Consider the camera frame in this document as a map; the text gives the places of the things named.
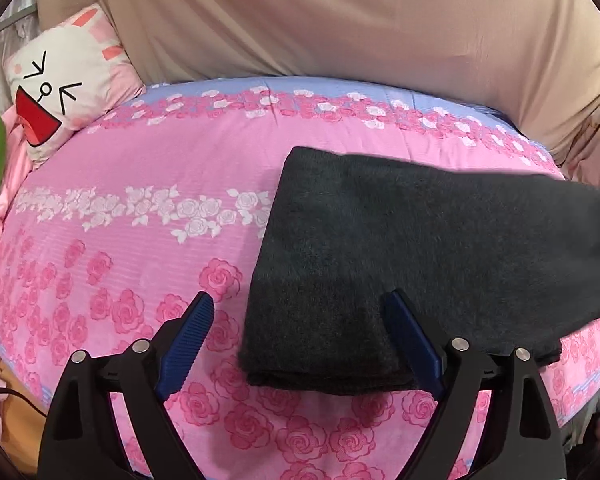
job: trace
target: metal screw head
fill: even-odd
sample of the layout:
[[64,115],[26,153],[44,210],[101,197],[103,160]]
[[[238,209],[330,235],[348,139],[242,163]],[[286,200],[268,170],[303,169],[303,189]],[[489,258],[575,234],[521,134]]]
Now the metal screw head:
[[531,354],[526,348],[517,348],[516,357],[521,361],[529,361],[529,359],[531,359]]
[[74,353],[71,354],[71,361],[78,364],[84,361],[86,357],[87,352],[85,352],[84,350],[76,350]]
[[451,340],[451,346],[459,352],[466,352],[469,349],[469,342],[461,337],[456,337]]
[[149,346],[151,346],[151,343],[147,339],[138,339],[134,341],[131,348],[136,354],[142,354],[149,349]]

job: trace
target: orange fabric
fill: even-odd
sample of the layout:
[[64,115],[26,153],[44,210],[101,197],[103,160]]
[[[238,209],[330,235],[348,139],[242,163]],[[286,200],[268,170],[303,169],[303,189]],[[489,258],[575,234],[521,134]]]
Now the orange fabric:
[[[0,378],[7,388],[23,393],[40,410],[44,407],[29,393],[26,387],[0,358]],[[35,473],[45,419],[26,402],[9,396],[0,406],[2,416],[2,440],[0,443],[15,466],[23,473]]]

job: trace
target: gray fabric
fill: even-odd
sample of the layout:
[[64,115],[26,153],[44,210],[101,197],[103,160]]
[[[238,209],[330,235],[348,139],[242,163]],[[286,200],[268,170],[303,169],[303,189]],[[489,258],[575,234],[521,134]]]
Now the gray fabric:
[[560,337],[600,316],[600,193],[294,148],[251,282],[249,382],[413,387],[381,320],[381,295],[397,287],[450,336],[557,357]]

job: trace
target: pink blanket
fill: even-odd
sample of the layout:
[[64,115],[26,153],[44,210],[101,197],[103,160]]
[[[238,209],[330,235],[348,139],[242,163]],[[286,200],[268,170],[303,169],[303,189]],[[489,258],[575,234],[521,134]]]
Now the pink blanket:
[[7,129],[7,164],[0,186],[0,237],[2,236],[4,217],[7,215],[11,202],[31,171],[24,127],[17,124],[17,119],[15,106],[2,114],[2,120]]
[[[79,348],[119,352],[199,290],[216,318],[168,412],[216,480],[392,480],[434,402],[423,392],[333,397],[249,386],[236,365],[250,279],[285,157],[304,145],[452,170],[561,178],[506,123],[414,92],[312,78],[153,88],[30,174],[0,242],[0,354],[48,403]],[[600,387],[600,320],[544,370],[561,424]],[[468,471],[489,394],[453,471]],[[121,396],[133,466],[148,473]]]

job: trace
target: cartoon eye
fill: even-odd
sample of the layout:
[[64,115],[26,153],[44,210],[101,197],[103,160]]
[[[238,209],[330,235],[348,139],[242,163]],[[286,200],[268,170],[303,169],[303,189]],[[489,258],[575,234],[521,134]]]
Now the cartoon eye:
[[77,98],[74,95],[69,94],[69,92],[66,91],[67,88],[74,88],[76,86],[82,86],[82,83],[73,83],[72,85],[65,85],[65,86],[61,86],[58,91],[60,93],[60,106],[62,107],[62,115],[66,115],[65,111],[64,111],[64,95],[66,95],[69,99],[72,100],[77,100]]
[[33,74],[29,74],[23,77],[23,79],[28,79],[29,77],[35,77],[37,75],[42,75],[43,73],[45,73],[45,61],[46,61],[46,50],[45,53],[42,55],[42,67],[39,66],[35,61],[32,61],[31,64],[36,67],[36,70],[38,70],[37,72],[34,72]]

